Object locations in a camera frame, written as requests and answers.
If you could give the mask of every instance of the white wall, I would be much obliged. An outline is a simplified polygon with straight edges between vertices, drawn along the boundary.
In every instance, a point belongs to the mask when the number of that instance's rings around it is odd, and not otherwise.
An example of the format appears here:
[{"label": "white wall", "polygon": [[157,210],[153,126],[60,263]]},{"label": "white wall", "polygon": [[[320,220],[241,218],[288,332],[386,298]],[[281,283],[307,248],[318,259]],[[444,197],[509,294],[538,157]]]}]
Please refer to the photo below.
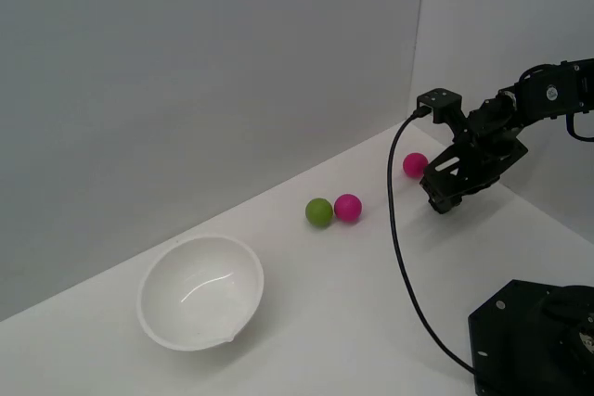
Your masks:
[{"label": "white wall", "polygon": [[[463,95],[466,111],[540,63],[594,57],[594,0],[422,0],[411,109],[441,86]],[[420,122],[442,142],[444,126]],[[594,116],[577,125],[594,134]],[[530,150],[505,185],[594,242],[594,145],[573,140],[565,121],[543,121],[520,140]]]},{"label": "white wall", "polygon": [[0,319],[402,120],[419,1],[0,0]]}]

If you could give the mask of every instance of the magenta ball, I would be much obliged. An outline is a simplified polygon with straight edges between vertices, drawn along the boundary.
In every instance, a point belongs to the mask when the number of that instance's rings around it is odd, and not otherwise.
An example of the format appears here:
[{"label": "magenta ball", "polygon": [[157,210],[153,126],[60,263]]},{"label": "magenta ball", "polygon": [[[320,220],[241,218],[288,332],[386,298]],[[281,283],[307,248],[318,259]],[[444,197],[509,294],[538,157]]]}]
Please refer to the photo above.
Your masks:
[{"label": "magenta ball", "polygon": [[427,164],[429,164],[429,161],[422,153],[410,153],[402,163],[402,168],[410,178],[421,178]]},{"label": "magenta ball", "polygon": [[362,210],[361,200],[351,194],[340,195],[334,203],[336,218],[347,223],[356,222]]}]

